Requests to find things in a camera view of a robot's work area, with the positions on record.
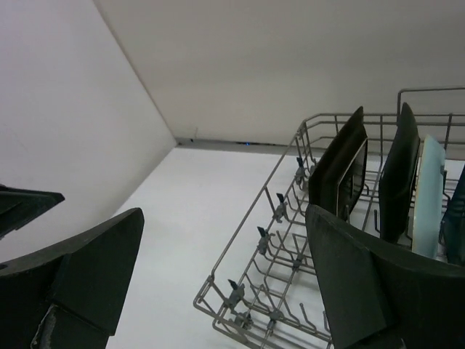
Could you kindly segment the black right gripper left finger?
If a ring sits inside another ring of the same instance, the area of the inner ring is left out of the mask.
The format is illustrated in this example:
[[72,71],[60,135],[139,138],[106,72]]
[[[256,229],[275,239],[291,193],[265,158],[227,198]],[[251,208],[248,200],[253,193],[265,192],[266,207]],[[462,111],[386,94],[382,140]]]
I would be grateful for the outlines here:
[[129,209],[1,264],[2,348],[105,348],[117,330],[145,218]]

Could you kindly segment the square black floral plate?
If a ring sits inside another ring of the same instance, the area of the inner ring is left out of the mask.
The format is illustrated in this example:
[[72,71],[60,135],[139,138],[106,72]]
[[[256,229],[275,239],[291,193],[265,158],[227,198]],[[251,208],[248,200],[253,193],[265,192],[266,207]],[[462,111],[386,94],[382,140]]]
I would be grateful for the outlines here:
[[379,183],[380,238],[392,244],[407,226],[420,143],[413,111],[403,103]]

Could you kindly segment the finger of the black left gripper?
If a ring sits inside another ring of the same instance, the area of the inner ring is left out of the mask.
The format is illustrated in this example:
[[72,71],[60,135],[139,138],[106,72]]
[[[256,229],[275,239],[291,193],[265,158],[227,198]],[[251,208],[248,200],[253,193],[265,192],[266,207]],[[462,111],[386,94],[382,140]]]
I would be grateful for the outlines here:
[[61,193],[1,185],[1,238],[21,229],[64,200]]

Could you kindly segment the light green floral plate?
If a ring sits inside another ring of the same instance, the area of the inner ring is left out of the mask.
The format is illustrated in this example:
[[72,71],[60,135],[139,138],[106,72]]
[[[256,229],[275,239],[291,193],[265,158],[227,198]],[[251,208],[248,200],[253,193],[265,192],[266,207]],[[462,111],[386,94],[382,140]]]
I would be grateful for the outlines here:
[[433,260],[439,244],[444,171],[445,149],[427,135],[416,184],[412,252]]

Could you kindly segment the square yellow brown plate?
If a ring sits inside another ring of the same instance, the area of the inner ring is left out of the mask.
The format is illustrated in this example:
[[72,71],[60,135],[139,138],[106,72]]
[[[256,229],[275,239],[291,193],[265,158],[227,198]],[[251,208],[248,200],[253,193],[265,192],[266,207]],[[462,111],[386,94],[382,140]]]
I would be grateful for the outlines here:
[[363,192],[368,136],[360,106],[340,129],[310,176],[310,203],[346,221]]

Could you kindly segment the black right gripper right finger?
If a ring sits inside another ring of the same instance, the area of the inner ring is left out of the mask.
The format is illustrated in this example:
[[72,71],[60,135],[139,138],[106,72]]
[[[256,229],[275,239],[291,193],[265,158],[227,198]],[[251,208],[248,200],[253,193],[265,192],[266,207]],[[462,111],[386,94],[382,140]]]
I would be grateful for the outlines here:
[[310,204],[307,239],[335,348],[463,348],[464,268]]

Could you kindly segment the square teal plate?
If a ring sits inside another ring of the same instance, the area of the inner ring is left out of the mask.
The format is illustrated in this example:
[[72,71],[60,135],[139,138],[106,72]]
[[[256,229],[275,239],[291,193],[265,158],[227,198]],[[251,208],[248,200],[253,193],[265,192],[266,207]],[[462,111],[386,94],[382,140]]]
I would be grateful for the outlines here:
[[464,267],[464,170],[442,218],[448,263]]

